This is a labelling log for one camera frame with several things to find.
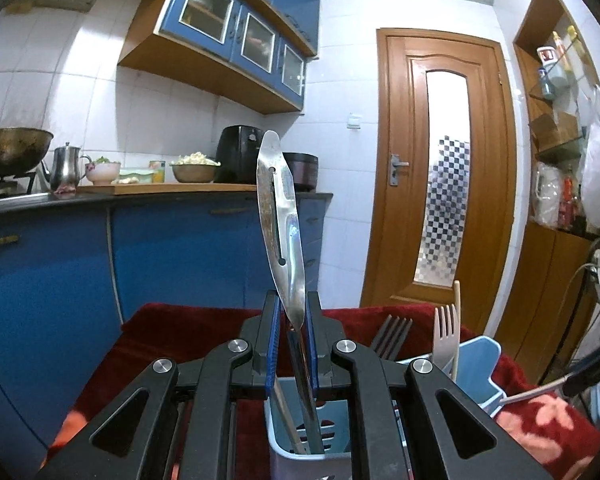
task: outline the beige fork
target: beige fork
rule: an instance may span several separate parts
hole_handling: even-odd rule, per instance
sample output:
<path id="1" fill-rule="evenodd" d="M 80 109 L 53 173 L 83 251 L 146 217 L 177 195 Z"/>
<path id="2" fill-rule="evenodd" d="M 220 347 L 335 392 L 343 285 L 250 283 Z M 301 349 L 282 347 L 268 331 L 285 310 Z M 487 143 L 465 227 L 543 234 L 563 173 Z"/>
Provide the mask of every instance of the beige fork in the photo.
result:
<path id="1" fill-rule="evenodd" d="M 437 306 L 433 317 L 433 364 L 444 370 L 456 356 L 459 343 L 460 324 L 455 306 Z"/>

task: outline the light switch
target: light switch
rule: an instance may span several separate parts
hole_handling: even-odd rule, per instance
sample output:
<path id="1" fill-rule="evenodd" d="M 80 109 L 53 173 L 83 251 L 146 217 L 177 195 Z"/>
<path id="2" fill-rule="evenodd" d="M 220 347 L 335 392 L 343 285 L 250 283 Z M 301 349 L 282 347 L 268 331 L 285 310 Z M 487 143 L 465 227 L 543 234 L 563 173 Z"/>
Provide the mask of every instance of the light switch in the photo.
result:
<path id="1" fill-rule="evenodd" d="M 349 114 L 349 120 L 347 121 L 347 128 L 349 130 L 359 130 L 360 129 L 360 121 L 362 117 L 355 114 Z"/>

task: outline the light blue plastic basket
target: light blue plastic basket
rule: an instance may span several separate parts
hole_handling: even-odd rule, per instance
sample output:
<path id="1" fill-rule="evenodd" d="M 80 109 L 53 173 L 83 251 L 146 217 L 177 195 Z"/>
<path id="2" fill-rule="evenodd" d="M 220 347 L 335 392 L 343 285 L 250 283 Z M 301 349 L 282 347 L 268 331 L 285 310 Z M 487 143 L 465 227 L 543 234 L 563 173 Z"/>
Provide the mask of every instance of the light blue plastic basket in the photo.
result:
<path id="1" fill-rule="evenodd" d="M 504 391 L 491 381 L 491 374 L 499 357 L 500 345 L 486 336 L 479 336 L 460 345 L 458 386 L 491 416 L 498 413 L 498 402 L 505 397 Z M 299 427 L 302 424 L 302 412 L 296 381 L 293 378 L 281 378 L 280 385 L 294 424 Z M 334 400 L 318 408 L 324 455 L 296 455 L 290 451 L 292 446 L 286 436 L 282 418 L 275 403 L 270 400 L 265 401 L 264 415 L 269 438 L 272 480 L 316 480 L 330 476 L 335 480 L 349 479 L 351 453 L 344 452 L 349 443 L 346 400 Z M 402 444 L 405 445 L 402 427 L 397 422 L 395 431 L 399 431 Z M 298 434 L 301 438 L 305 437 L 304 430 L 298 430 Z"/>

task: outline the cutting board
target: cutting board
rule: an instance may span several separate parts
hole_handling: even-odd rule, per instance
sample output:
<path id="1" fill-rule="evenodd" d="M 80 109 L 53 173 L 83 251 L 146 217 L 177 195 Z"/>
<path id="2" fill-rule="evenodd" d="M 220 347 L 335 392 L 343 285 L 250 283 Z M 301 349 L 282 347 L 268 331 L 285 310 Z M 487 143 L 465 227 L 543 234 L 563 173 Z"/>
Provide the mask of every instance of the cutting board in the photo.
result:
<path id="1" fill-rule="evenodd" d="M 77 188 L 78 193 L 97 193 L 109 195 L 231 191 L 256 191 L 256 187 L 250 184 L 181 184 L 179 182 L 171 182 L 168 184 L 112 184 L 110 186 L 78 186 Z"/>

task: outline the metal screw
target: metal screw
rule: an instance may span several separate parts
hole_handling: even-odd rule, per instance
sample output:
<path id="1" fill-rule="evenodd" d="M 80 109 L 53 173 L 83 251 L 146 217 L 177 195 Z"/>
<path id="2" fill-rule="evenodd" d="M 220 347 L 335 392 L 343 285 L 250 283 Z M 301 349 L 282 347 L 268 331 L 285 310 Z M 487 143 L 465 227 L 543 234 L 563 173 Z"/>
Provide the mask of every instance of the metal screw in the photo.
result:
<path id="1" fill-rule="evenodd" d="M 173 367 L 173 363 L 168 359 L 158 359 L 154 363 L 154 372 L 158 372 L 159 374 L 163 374 L 171 370 Z"/>
<path id="2" fill-rule="evenodd" d="M 336 343 L 336 348 L 345 354 L 350 354 L 356 349 L 356 344 L 351 339 L 342 339 Z"/>
<path id="3" fill-rule="evenodd" d="M 229 341 L 229 350 L 231 352 L 244 352 L 249 344 L 244 339 L 233 339 Z"/>
<path id="4" fill-rule="evenodd" d="M 431 361 L 427 361 L 426 359 L 416 359 L 413 362 L 413 369 L 419 374 L 428 374 L 433 370 L 433 365 Z"/>

